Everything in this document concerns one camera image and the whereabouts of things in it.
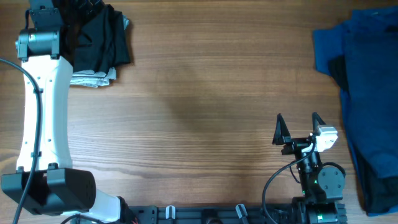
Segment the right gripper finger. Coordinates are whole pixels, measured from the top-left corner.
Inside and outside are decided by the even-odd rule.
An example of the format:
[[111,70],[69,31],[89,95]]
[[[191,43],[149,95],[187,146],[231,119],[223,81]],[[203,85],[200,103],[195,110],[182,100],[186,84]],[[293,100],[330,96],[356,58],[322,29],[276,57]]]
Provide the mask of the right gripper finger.
[[285,144],[289,144],[291,142],[292,142],[292,138],[291,138],[291,135],[287,128],[287,125],[286,125],[282,115],[279,113],[277,115],[277,122],[276,122],[275,133],[274,133],[272,143],[274,145],[285,145]]
[[326,125],[324,120],[321,119],[319,114],[317,112],[312,113],[312,126],[313,126],[313,132],[317,133],[317,128],[319,125]]

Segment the black shorts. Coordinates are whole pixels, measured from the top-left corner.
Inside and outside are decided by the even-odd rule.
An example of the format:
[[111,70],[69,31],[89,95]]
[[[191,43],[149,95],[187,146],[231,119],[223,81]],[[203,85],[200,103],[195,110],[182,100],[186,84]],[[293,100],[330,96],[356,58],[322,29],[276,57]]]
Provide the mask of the black shorts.
[[63,57],[74,72],[109,72],[131,62],[123,14],[102,0],[52,1],[61,16],[56,48],[51,57]]

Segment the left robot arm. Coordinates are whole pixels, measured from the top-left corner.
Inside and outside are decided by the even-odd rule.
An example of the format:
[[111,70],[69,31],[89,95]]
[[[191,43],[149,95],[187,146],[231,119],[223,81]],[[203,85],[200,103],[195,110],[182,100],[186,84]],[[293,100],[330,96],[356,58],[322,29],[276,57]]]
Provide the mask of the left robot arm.
[[24,74],[24,133],[16,171],[2,191],[21,211],[66,221],[136,223],[122,197],[96,188],[93,174],[73,168],[68,146],[68,91],[74,72],[129,63],[123,14],[103,1],[31,1],[16,40]]

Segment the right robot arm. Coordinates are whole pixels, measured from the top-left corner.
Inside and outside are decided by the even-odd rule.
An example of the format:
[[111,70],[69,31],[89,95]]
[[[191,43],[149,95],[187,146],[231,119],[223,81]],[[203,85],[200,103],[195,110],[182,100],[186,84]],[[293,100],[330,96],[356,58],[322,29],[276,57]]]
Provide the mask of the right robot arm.
[[302,196],[294,197],[285,213],[278,218],[281,223],[344,223],[346,217],[343,199],[346,173],[334,162],[322,162],[320,154],[331,149],[338,139],[334,126],[327,125],[321,117],[312,114],[313,132],[305,138],[293,138],[281,114],[277,115],[274,145],[281,145],[283,156],[293,155]]

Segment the blue t-shirt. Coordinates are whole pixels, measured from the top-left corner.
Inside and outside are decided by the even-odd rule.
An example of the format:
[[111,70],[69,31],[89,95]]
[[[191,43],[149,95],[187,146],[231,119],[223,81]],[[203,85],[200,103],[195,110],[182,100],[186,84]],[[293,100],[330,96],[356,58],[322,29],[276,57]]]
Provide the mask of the blue t-shirt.
[[397,177],[397,7],[357,9],[331,29],[313,31],[315,68],[345,56],[348,132],[379,179]]

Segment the black garment under t-shirt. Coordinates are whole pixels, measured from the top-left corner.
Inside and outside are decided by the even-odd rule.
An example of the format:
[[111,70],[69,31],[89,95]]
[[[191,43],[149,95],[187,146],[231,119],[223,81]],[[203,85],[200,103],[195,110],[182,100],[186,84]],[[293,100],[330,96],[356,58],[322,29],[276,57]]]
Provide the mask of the black garment under t-shirt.
[[340,87],[343,126],[353,159],[354,168],[362,191],[363,208],[369,216],[397,211],[397,177],[379,179],[371,166],[360,154],[348,132],[349,85],[346,74],[345,56],[339,55],[328,61],[331,77]]

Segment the folded light blue jeans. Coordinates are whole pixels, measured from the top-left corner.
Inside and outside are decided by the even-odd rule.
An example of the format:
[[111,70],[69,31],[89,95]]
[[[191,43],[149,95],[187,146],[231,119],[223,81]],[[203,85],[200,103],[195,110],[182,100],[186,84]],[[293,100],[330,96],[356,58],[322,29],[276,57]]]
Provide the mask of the folded light blue jeans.
[[129,19],[120,11],[104,11],[85,24],[75,50],[72,85],[108,86],[117,78],[116,67],[131,63],[126,28]]

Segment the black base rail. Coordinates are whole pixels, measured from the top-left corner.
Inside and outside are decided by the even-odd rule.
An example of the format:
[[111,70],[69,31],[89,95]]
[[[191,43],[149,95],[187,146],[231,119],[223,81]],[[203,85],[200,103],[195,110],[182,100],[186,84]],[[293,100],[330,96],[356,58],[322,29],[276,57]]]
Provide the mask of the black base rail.
[[338,203],[304,205],[302,203],[268,204],[247,207],[156,207],[140,206],[130,209],[137,216],[136,223],[151,224],[270,224],[319,223],[344,224],[348,222],[345,206]]

